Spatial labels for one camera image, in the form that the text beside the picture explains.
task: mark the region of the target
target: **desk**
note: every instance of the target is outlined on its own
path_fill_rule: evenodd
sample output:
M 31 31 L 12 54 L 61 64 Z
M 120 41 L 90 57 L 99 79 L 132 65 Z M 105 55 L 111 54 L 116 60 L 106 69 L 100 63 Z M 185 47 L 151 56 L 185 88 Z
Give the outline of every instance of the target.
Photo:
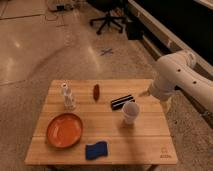
M 76 109 L 64 108 L 60 85 L 71 85 Z M 100 165 L 100 164 L 176 164 L 177 156 L 160 102 L 152 96 L 139 96 L 151 80 L 54 80 L 49 88 L 30 147 L 27 165 Z M 93 86 L 100 85 L 100 99 L 93 100 Z M 110 101 L 132 94 L 141 107 L 133 127 L 123 123 L 122 111 L 112 111 Z M 73 112 L 83 122 L 83 135 L 78 144 L 68 149 L 55 149 L 46 143 L 49 122 L 60 113 Z M 105 140 L 108 157 L 85 160 L 85 145 Z
M 213 0 L 194 0 L 201 5 L 206 6 L 207 8 L 213 10 Z

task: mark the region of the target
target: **paper cup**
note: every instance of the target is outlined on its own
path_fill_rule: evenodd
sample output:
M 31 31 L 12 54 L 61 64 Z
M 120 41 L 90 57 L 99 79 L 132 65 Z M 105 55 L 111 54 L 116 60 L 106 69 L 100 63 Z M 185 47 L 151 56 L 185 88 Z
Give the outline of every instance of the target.
M 123 105 L 124 121 L 126 124 L 133 124 L 140 113 L 140 107 L 135 102 L 126 102 Z

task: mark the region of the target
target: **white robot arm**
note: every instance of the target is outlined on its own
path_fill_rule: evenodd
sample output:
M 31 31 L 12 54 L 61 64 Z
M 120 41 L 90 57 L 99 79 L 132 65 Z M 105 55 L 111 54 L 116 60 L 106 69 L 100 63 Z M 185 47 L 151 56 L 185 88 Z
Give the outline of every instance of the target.
M 178 86 L 213 112 L 213 81 L 192 70 L 195 64 L 196 56 L 188 50 L 161 57 L 156 63 L 159 75 L 151 83 L 149 93 L 166 101 Z

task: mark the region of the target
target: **orange plate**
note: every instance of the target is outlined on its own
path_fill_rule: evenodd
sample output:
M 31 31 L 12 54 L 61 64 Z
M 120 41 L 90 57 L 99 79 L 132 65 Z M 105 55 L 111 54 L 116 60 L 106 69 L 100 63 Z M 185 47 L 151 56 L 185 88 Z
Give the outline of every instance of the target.
M 81 119 L 72 113 L 64 113 L 50 122 L 46 136 L 48 142 L 54 147 L 65 148 L 77 143 L 82 132 Z

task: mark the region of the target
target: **polished concrete floor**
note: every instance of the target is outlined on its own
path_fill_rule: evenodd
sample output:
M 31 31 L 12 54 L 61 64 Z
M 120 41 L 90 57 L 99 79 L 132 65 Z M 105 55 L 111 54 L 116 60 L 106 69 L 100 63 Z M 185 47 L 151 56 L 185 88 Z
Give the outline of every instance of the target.
M 97 36 L 98 26 L 91 28 L 88 21 L 102 14 L 85 3 L 57 16 L 47 12 L 44 0 L 6 3 L 0 1 L 4 19 L 0 20 L 0 170 L 47 171 L 25 166 L 24 158 L 51 81 L 153 78 L 154 60 L 142 44 L 128 41 L 114 28 Z M 101 51 L 108 48 L 113 54 L 102 56 Z M 167 119 L 179 163 L 157 170 L 213 170 L 213 131 L 179 92 Z M 143 168 L 79 166 L 64 170 Z

